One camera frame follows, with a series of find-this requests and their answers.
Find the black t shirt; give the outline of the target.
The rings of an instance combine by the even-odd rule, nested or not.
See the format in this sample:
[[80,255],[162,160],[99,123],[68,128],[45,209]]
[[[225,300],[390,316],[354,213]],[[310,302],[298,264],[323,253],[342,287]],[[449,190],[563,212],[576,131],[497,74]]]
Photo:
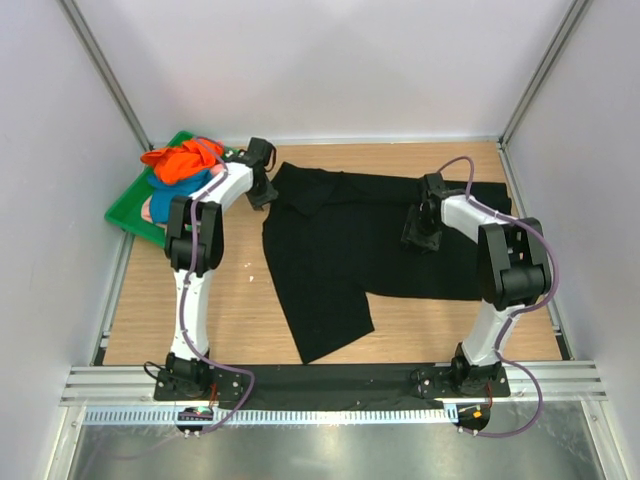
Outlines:
[[301,361],[318,360],[373,332],[368,294],[480,299],[477,246],[445,228],[438,251],[403,247],[420,183],[284,163],[263,223],[263,249]]

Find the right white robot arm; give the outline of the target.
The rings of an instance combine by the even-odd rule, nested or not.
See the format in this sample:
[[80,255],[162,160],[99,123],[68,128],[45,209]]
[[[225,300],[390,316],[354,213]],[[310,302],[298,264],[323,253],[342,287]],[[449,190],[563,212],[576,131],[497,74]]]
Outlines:
[[431,195],[420,205],[412,205],[401,243],[435,252],[446,227],[477,245],[482,303],[471,333],[456,347],[443,380],[446,391],[476,396],[498,380],[504,345],[520,317],[552,290],[548,245],[536,219],[517,219],[458,192]]

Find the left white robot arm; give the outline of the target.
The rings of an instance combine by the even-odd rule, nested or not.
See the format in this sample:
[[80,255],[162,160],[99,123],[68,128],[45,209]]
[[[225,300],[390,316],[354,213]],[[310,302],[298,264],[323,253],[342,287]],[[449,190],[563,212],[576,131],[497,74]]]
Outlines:
[[260,210],[277,198],[269,168],[229,162],[211,180],[170,204],[165,255],[176,286],[174,337],[156,374],[156,400],[200,400],[211,393],[215,365],[209,358],[209,291],[224,254],[223,214],[241,196]]

